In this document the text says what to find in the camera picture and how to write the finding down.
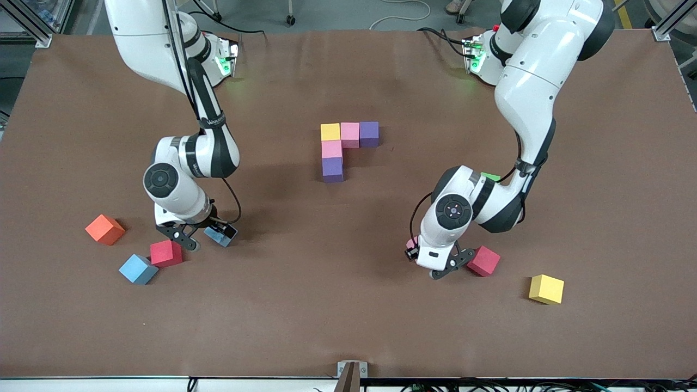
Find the yellow block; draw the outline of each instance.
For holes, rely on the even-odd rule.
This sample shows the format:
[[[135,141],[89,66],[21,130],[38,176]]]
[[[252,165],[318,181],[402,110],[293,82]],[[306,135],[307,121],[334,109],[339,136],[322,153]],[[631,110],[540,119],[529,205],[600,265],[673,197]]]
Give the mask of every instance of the yellow block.
[[[320,131],[322,132],[322,142],[327,140],[341,140],[342,133],[341,127],[338,123],[336,124],[322,124],[320,126]]]
[[[533,283],[530,285],[530,294],[528,297],[546,303],[547,305],[552,305],[553,303],[562,303],[563,292],[563,280],[555,279],[547,275],[538,275],[533,277]]]

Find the white cable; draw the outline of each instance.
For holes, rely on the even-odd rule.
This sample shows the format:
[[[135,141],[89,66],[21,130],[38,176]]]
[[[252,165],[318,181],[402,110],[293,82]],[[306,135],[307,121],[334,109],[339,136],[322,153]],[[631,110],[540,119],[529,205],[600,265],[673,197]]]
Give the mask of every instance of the white cable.
[[[423,20],[431,15],[431,6],[429,6],[425,1],[421,1],[421,0],[380,0],[380,1],[382,1],[384,3],[421,3],[421,4],[425,5],[426,8],[429,9],[429,12],[425,16],[422,16],[422,17],[386,16],[382,19],[376,20],[373,24],[370,25],[368,30],[372,30],[373,27],[377,26],[377,24],[382,22],[383,20],[388,20],[388,19]]]

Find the purple block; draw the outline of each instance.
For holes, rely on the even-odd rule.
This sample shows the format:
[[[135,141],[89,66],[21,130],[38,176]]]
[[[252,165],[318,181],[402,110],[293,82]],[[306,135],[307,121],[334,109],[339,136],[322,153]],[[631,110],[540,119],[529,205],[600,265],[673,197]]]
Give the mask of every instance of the purple block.
[[[341,158],[322,158],[322,177],[324,182],[341,182],[344,180],[344,165]]]
[[[360,146],[377,147],[380,144],[380,126],[377,121],[360,123]]]

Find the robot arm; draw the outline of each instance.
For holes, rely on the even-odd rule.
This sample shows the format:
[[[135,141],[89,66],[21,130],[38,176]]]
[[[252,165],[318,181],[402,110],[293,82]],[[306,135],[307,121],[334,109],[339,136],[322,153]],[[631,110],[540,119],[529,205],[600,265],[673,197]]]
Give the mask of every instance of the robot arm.
[[[502,25],[497,32],[476,37],[469,46],[475,59],[467,66],[496,85],[496,106],[515,130],[521,155],[505,186],[465,166],[442,175],[418,237],[417,264],[433,271],[444,271],[449,263],[454,266],[452,248],[472,220],[492,233],[511,230],[520,221],[554,136],[552,109],[557,94],[589,39],[594,51],[602,46],[593,37],[597,26],[604,29],[600,37],[604,43],[612,31],[606,30],[608,20],[614,24],[600,0],[541,0],[537,7],[520,7],[515,2],[531,0],[505,1],[502,20],[516,20],[504,17],[508,9],[525,9],[531,14],[517,20],[527,20],[527,25],[518,26],[518,31]]]
[[[142,77],[184,93],[192,103],[199,132],[164,137],[143,177],[155,202],[157,229],[189,250],[201,227],[234,230],[217,217],[213,201],[194,177],[227,178],[239,165],[239,150],[220,109],[213,85],[231,75],[236,45],[202,33],[173,0],[106,0],[114,40],[126,65]],[[185,233],[183,228],[192,226]]]

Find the table surface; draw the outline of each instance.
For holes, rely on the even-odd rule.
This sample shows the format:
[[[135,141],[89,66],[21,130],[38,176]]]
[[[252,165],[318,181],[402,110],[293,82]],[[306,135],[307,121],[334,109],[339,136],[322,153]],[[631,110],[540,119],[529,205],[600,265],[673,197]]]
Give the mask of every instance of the table surface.
[[[404,257],[408,219],[445,169],[513,164],[493,88],[424,33],[245,36],[241,56],[216,88],[242,155],[239,237],[198,234],[136,286],[118,268],[163,240],[142,174],[194,117],[111,37],[36,52],[0,144],[0,375],[319,376],[344,359],[374,377],[694,373],[697,132],[667,43],[616,31],[577,65],[526,221],[461,240],[500,254],[496,272],[437,282]],[[380,147],[324,184],[320,123],[371,120]],[[220,180],[199,183],[234,216]],[[114,246],[84,231],[100,213],[128,229]],[[563,304],[527,299],[540,273],[565,281]]]

